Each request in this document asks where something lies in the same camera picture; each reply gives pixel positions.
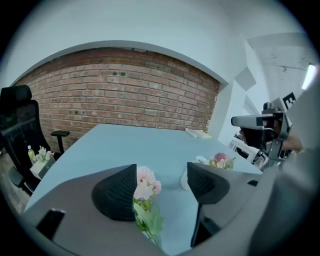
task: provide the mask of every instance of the chair headrest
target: chair headrest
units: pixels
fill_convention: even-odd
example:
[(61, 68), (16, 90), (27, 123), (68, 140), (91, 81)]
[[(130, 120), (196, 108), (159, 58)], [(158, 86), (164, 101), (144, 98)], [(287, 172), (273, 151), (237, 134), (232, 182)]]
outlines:
[(30, 101), (32, 93), (27, 85), (5, 87), (1, 89), (0, 108), (11, 108), (21, 106), (24, 102)]

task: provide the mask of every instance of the book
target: book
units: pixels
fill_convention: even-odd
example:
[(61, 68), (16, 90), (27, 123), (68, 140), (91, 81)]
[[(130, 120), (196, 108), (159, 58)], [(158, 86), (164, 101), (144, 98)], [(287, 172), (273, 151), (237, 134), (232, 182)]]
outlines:
[(203, 130), (192, 130), (185, 128), (185, 132), (195, 139), (211, 139), (212, 137)]

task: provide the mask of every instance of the chair armrest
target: chair armrest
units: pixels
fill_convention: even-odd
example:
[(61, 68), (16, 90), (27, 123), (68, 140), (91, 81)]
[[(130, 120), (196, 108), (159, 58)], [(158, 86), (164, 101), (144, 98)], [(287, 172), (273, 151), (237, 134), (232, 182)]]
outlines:
[(55, 130), (51, 133), (51, 136), (67, 137), (69, 134), (70, 134), (70, 131), (67, 131), (67, 130)]
[(21, 188), (25, 183), (25, 178), (18, 172), (16, 167), (12, 166), (8, 172), (10, 181), (18, 188)]

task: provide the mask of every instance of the table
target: table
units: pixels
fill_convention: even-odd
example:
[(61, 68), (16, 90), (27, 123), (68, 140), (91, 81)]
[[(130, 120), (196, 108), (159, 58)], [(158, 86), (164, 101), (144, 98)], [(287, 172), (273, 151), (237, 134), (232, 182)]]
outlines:
[(154, 200), (164, 217), (161, 249), (170, 256), (178, 255), (190, 249), (198, 209), (192, 192), (181, 188), (180, 177), (187, 162), (194, 161), (196, 156), (210, 158), (218, 152), (236, 157), (236, 171), (261, 174), (236, 152), (214, 139), (195, 139), (181, 130), (98, 124), (50, 168), (25, 209), (67, 180), (118, 166), (148, 166), (162, 183), (162, 191)]

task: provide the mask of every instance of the white wall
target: white wall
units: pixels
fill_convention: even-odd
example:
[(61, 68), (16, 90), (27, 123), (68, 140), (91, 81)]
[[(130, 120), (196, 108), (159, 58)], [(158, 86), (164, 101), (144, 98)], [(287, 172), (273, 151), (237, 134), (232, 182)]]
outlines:
[(240, 130), (239, 127), (231, 125), (231, 118), (243, 115), (243, 106), (246, 97), (246, 91), (236, 81), (233, 81), (232, 84), (231, 104), (225, 116), (223, 129), (218, 137), (218, 140), (227, 146), (229, 146), (234, 134)]
[(244, 45), (248, 68), (250, 69), (256, 81), (256, 84), (252, 86), (246, 92), (246, 94), (248, 95), (258, 112), (261, 113), (261, 111), (264, 108), (264, 103), (269, 102), (271, 100), (270, 93), (268, 90), (267, 79), (265, 77), (261, 60), (258, 58), (255, 51), (247, 42), (245, 42)]
[(230, 38), (223, 8), (207, 0), (44, 1), (16, 34), (0, 68), (0, 86), (66, 49), (92, 48), (92, 42), (164, 53), (226, 83)]
[(208, 131), (228, 144), (234, 129), (231, 115), (242, 115), (243, 109), (234, 78), (250, 69), (256, 85), (246, 96), (259, 112), (270, 99), (262, 65), (247, 41), (286, 32), (304, 31), (285, 9), (264, 0), (47, 0), (16, 33), (0, 65), (0, 87), (77, 50), (133, 47), (155, 51), (187, 62), (223, 83)]

